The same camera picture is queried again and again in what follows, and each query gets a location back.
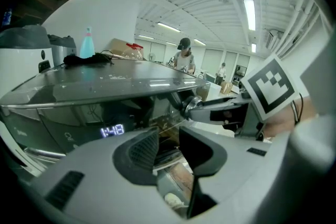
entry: gray t-shirt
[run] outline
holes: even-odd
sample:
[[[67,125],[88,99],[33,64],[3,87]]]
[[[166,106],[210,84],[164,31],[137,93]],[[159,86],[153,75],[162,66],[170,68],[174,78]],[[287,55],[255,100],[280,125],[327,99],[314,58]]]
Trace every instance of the gray t-shirt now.
[[[192,69],[195,66],[195,60],[192,54],[184,58],[181,56],[181,52],[178,51],[174,56],[174,60],[177,60],[177,70],[188,72],[189,69]]]

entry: black cap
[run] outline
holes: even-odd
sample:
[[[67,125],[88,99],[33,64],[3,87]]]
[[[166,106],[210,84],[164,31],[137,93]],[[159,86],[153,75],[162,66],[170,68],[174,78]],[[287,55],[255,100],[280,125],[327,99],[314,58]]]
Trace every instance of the black cap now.
[[[185,50],[185,49],[187,49],[191,46],[190,44],[191,44],[190,39],[188,39],[187,37],[182,38],[179,46],[177,47],[177,49],[178,50]]]

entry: black pants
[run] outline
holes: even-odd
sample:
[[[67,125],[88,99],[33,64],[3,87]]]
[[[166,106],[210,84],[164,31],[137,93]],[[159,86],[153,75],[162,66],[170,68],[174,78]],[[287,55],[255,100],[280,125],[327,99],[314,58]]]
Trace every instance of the black pants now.
[[[223,77],[216,76],[215,84],[221,86],[220,84],[222,83],[222,81],[223,81]]]

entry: microwave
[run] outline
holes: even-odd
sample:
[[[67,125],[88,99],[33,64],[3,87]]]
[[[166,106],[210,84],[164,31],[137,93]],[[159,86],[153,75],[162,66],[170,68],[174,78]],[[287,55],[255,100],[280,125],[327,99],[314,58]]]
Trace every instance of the microwave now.
[[[156,165],[181,157],[179,127],[187,100],[205,101],[209,82],[150,61],[61,65],[0,99],[0,118],[15,143],[47,168],[93,140],[156,126]]]

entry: clear plastic bag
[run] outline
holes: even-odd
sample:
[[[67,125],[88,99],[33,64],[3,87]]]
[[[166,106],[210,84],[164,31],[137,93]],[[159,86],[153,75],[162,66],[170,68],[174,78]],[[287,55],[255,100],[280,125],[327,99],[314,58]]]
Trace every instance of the clear plastic bag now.
[[[138,44],[126,44],[129,48],[124,50],[121,54],[124,59],[127,60],[142,60],[142,53],[141,50],[143,49],[142,46]]]

